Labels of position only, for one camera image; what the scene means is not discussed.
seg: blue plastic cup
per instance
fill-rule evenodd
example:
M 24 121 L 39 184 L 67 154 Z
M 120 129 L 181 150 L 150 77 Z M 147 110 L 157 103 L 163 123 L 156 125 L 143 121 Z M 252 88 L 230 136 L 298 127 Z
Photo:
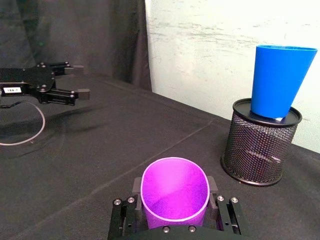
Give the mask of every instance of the blue plastic cup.
M 317 49 L 308 47 L 257 46 L 251 111 L 267 118 L 284 118 L 316 53 Z

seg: purple cup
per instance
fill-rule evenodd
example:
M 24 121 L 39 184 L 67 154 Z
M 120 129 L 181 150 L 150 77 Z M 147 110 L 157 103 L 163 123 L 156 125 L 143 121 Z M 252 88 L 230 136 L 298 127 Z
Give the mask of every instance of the purple cup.
M 205 172 L 184 158 L 159 159 L 142 175 L 141 199 L 149 229 L 168 225 L 202 226 L 209 196 Z

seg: black fabric backdrop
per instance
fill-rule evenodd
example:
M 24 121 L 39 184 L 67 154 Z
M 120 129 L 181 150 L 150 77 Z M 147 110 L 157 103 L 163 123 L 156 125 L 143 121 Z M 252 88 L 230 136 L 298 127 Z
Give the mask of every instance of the black fabric backdrop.
M 0 1 L 0 68 L 64 61 L 151 90 L 144 0 Z

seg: screw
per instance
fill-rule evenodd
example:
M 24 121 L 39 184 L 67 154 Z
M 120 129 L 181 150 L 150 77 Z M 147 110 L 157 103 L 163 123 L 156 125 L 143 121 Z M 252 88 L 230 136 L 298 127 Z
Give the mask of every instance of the screw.
M 189 230 L 189 232 L 194 233 L 197 229 L 196 229 L 195 226 L 191 225 L 191 226 L 188 227 L 188 230 Z
M 168 232 L 170 232 L 170 227 L 164 226 L 164 227 L 162 228 L 162 231 L 163 231 L 165 234 L 167 234 Z
M 134 201 L 135 201 L 134 197 L 131 196 L 128 198 L 128 203 L 132 204 Z
M 120 205 L 121 204 L 121 199 L 117 198 L 116 200 L 113 201 L 114 205 Z
M 222 202 L 223 200 L 225 200 L 225 198 L 223 196 L 218 196 L 216 199 L 218 199 L 220 202 Z
M 231 198 L 231 201 L 232 201 L 233 203 L 239 202 L 238 198 L 236 198 L 235 196 Z

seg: black tablecloth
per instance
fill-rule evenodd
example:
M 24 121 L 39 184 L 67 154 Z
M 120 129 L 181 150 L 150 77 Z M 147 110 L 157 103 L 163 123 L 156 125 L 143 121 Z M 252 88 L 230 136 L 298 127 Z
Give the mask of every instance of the black tablecloth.
M 172 156 L 196 162 L 220 194 L 237 196 L 255 239 L 320 239 L 318 153 L 292 145 L 278 184 L 241 184 L 220 165 L 230 121 L 102 77 L 65 78 L 58 87 L 89 88 L 91 99 L 41 105 L 45 131 L 33 143 L 0 148 L 0 239 L 106 239 L 112 200 L 129 197 L 134 178 Z M 34 122 L 5 127 L 18 136 L 35 131 Z

